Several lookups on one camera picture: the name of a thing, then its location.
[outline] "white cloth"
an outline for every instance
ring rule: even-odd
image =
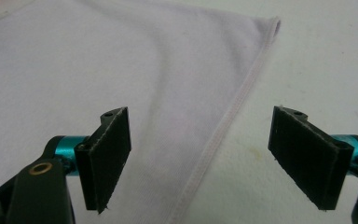
[[[255,79],[278,19],[159,1],[36,1],[0,20],[0,184],[54,135],[128,106],[132,152],[99,217],[177,223]]]

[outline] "lavender fabric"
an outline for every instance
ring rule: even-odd
[[[128,106],[132,152],[100,216],[68,177],[77,223],[178,223],[279,24],[160,1],[38,0],[0,20],[0,185],[55,135]]]

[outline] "cloth edge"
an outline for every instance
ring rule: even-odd
[[[203,150],[195,170],[192,172],[190,178],[188,179],[182,194],[179,196],[179,200],[176,206],[173,208],[171,214],[166,221],[167,224],[180,223],[182,221],[186,209],[191,203],[191,200],[196,193],[197,188],[199,187],[200,182],[205,172],[207,171],[210,162],[212,161],[214,153],[219,148],[224,136],[227,133],[229,126],[231,125],[236,114],[240,110],[241,105],[247,96],[247,93],[252,87],[252,84],[255,82],[255,78],[260,71],[261,65],[263,64],[264,59],[269,52],[269,47],[272,45],[281,25],[281,20],[278,17],[272,18],[271,20],[272,23],[268,28],[263,48],[259,51],[254,61],[254,64],[249,70],[249,76],[247,76],[246,79],[243,81],[239,93],[235,96],[233,105],[226,112],[225,116],[223,116],[222,120],[220,121],[220,124],[214,131],[213,136],[209,141],[207,147]]]

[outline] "white table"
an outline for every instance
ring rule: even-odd
[[[358,1],[174,1],[282,19],[185,223],[351,223],[357,178],[347,176],[335,211],[319,211],[267,146],[274,105],[308,114],[326,133],[358,134]],[[31,2],[0,0],[0,19]]]

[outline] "towel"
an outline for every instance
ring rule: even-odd
[[[37,0],[0,20],[0,185],[55,135],[127,106],[132,152],[99,216],[68,177],[77,223],[178,223],[252,87],[277,18],[141,0]]]

